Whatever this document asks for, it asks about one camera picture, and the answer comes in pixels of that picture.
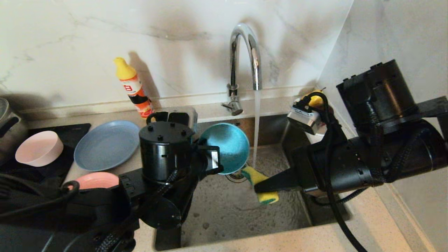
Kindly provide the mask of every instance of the teal bowl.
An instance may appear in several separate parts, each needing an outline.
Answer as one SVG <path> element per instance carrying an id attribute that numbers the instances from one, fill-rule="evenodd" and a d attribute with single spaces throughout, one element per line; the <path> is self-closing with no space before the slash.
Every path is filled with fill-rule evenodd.
<path id="1" fill-rule="evenodd" d="M 219 174 L 231 174 L 241 169 L 249 158 L 249 140 L 237 126 L 218 123 L 210 126 L 200 136 L 200 141 L 220 148 L 221 164 L 224 170 Z"/>

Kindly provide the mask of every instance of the blue plate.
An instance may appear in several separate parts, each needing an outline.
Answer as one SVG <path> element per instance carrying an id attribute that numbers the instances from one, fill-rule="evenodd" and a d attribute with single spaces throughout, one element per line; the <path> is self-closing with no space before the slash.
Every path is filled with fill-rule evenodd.
<path id="1" fill-rule="evenodd" d="M 238 171 L 249 158 L 249 140 L 244 132 L 233 124 L 212 125 L 200 138 L 207 140 L 207 145 L 220 148 L 221 164 L 224 166 L 220 174 Z"/>
<path id="2" fill-rule="evenodd" d="M 121 165 L 137 149 L 139 131 L 140 128 L 129 121 L 104 123 L 79 141 L 75 161 L 88 171 L 102 171 Z"/>

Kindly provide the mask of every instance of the white marble wall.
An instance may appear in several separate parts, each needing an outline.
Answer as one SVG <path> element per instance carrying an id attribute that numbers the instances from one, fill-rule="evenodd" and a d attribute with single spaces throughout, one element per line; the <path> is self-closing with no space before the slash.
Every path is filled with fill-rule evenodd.
<path id="1" fill-rule="evenodd" d="M 356 0 L 319 79 L 341 120 L 344 78 L 396 59 L 416 102 L 448 95 L 448 1 Z M 437 251 L 448 251 L 448 169 L 394 182 Z"/>
<path id="2" fill-rule="evenodd" d="M 258 36 L 265 88 L 313 86 L 352 1 L 4 0 L 0 95 L 20 109 L 127 100 L 116 56 L 131 60 L 151 97 L 225 92 L 238 22 Z M 238 82 L 249 89 L 241 58 Z"/>

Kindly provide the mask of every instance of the countertop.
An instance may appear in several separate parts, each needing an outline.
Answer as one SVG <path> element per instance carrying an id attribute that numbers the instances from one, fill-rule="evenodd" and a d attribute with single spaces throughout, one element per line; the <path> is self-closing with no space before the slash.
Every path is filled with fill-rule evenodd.
<path id="1" fill-rule="evenodd" d="M 283 114 L 289 111 L 295 97 L 263 99 L 262 116 Z M 238 119 L 254 116 L 253 101 L 242 101 L 244 113 L 231 117 L 220 104 L 205 104 L 193 106 L 198 112 L 198 122 L 212 122 L 225 119 Z M 39 121 L 31 121 L 31 128 L 60 126 L 78 123 L 90 123 L 93 128 L 112 120 L 129 120 L 140 127 L 145 126 L 136 111 L 118 113 L 93 114 L 77 117 L 63 117 Z M 108 172 L 121 174 L 141 167 L 139 149 L 124 164 L 110 169 Z M 89 173 L 73 163 L 66 180 L 72 180 Z M 370 252 L 375 251 L 411 251 L 409 244 L 389 213 L 385 204 L 373 188 L 367 189 L 360 196 L 346 204 L 352 214 L 347 222 L 348 227 L 360 243 Z M 140 221 L 140 229 L 135 232 L 137 245 L 135 252 L 151 252 L 154 249 L 155 229 Z M 182 252 L 252 252 L 252 251 L 355 251 L 344 236 L 337 223 L 305 229 L 280 232 L 270 235 L 231 240 L 196 247 L 180 248 Z"/>

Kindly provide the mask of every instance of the running water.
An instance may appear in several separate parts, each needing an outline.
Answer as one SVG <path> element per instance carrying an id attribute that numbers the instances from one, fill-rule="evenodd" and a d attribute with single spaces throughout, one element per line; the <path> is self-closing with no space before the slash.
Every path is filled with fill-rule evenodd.
<path id="1" fill-rule="evenodd" d="M 252 167 L 255 169 L 257 162 L 257 147 L 258 147 L 258 127 L 260 125 L 260 91 L 255 90 L 255 133 L 254 133 L 254 155 Z"/>

